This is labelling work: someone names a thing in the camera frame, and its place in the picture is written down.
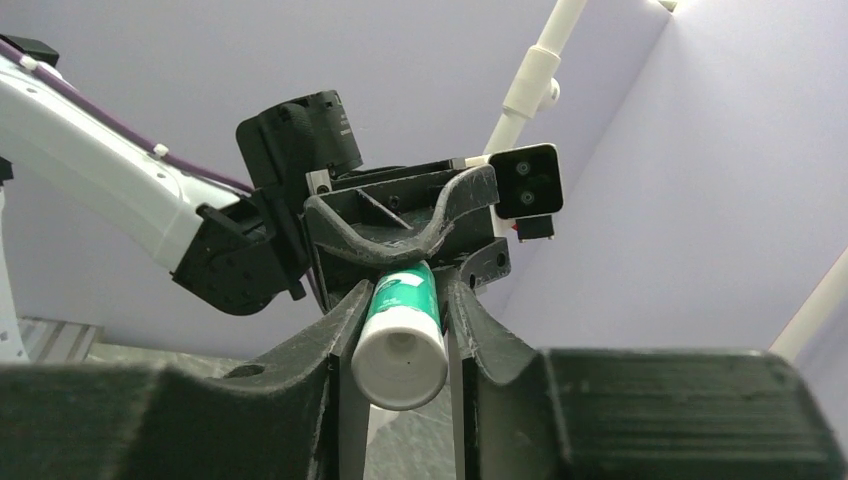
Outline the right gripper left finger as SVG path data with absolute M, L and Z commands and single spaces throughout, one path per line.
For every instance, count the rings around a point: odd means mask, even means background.
M 351 357 L 373 293 L 220 378 L 169 364 L 5 364 L 5 479 L 359 479 Z

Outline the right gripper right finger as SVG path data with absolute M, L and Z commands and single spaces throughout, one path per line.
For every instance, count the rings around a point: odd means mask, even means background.
M 798 371 L 746 349 L 535 349 L 452 270 L 447 328 L 460 479 L 843 479 Z

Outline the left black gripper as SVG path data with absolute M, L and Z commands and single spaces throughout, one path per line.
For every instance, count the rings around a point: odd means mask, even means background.
M 321 309 L 362 280 L 420 261 L 456 270 L 471 288 L 506 277 L 508 245 L 490 212 L 497 202 L 494 169 L 458 160 L 359 174 L 310 196 L 303 224 Z

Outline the green white glue stick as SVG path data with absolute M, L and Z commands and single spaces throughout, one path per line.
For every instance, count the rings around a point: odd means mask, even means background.
M 385 410 L 416 409 L 442 390 L 448 367 L 429 265 L 420 261 L 382 276 L 352 356 L 360 391 Z

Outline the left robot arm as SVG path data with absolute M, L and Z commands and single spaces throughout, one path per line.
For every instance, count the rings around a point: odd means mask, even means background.
M 201 173 L 82 98 L 30 39 L 1 41 L 1 157 L 123 230 L 172 280 L 234 316 L 280 293 L 328 311 L 363 280 L 426 261 L 469 289 L 509 273 L 494 169 L 453 159 L 365 171 L 333 91 L 245 121 L 253 187 Z

